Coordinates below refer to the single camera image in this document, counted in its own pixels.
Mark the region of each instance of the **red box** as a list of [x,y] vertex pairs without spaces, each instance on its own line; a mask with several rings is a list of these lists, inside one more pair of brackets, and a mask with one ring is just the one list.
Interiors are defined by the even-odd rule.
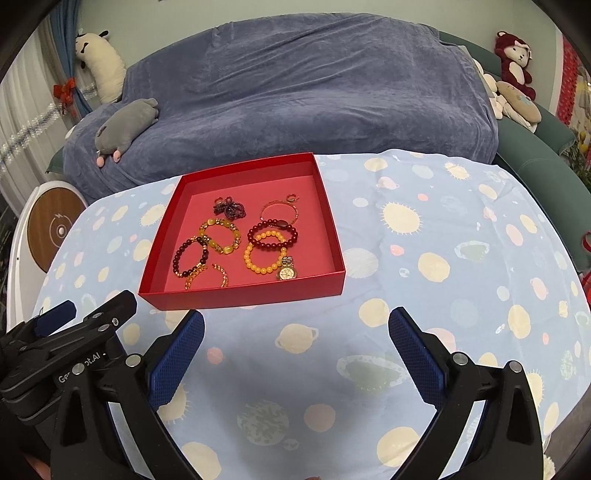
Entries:
[[[260,222],[263,205],[296,194],[297,243],[288,249],[297,277],[278,280],[276,272],[255,274],[246,268],[244,250],[248,230]],[[246,217],[234,221],[242,234],[238,250],[219,255],[209,249],[207,270],[184,289],[184,278],[172,271],[176,250],[188,238],[198,235],[200,225],[213,214],[218,197],[232,197],[244,205]],[[273,205],[265,219],[292,221],[294,210]],[[219,245],[231,245],[232,232],[220,225],[207,229]],[[180,259],[180,269],[189,270],[199,262],[202,248],[190,245]],[[267,267],[277,261],[277,251],[252,251],[252,262]],[[221,288],[222,275],[211,265],[221,265],[229,285]],[[210,168],[181,177],[154,238],[150,256],[139,285],[139,296],[159,310],[212,309],[305,300],[340,295],[345,283],[345,263],[340,251],[324,184],[311,153],[284,155]]]

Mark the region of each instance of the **blue curtain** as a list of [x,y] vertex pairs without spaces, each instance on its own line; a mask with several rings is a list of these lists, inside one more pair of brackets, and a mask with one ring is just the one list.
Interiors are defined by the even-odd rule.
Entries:
[[[49,17],[57,54],[66,78],[74,76],[79,6],[80,0],[61,0],[51,11]],[[81,117],[92,111],[78,88],[74,92],[74,103]]]

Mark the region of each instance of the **red stuffed animal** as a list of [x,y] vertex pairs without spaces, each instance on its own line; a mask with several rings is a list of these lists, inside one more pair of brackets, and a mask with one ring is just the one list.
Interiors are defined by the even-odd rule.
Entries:
[[535,90],[529,87],[531,75],[526,70],[531,60],[531,49],[527,43],[507,32],[496,34],[495,53],[501,58],[501,78],[535,100]]

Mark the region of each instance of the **wall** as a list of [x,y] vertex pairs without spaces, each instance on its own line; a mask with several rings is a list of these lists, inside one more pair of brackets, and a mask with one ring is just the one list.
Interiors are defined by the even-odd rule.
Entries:
[[367,12],[425,23],[490,50],[499,30],[523,35],[534,50],[534,87],[542,105],[550,104],[556,36],[531,0],[82,0],[79,26],[87,32],[109,30],[111,44],[131,65],[229,21],[300,12]]
[[514,27],[511,33],[531,47],[533,58],[527,70],[534,81],[536,102],[549,108],[554,90],[557,62],[556,26],[531,0],[514,0]]

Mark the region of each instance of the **light blue tablecloth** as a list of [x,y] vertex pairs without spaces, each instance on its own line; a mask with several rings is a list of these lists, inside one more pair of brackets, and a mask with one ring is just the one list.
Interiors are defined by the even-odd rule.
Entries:
[[[442,155],[316,158],[345,290],[203,312],[203,344],[159,410],[201,476],[390,479],[434,414],[388,336],[388,313],[400,305],[451,351],[488,365],[522,362],[550,434],[589,385],[591,317],[564,246],[527,191],[497,167]],[[59,250],[37,310],[69,299],[80,320],[121,290],[137,292],[177,182],[91,205]],[[138,298],[120,337],[143,353],[183,314]],[[475,408],[447,472],[459,467],[479,415]]]

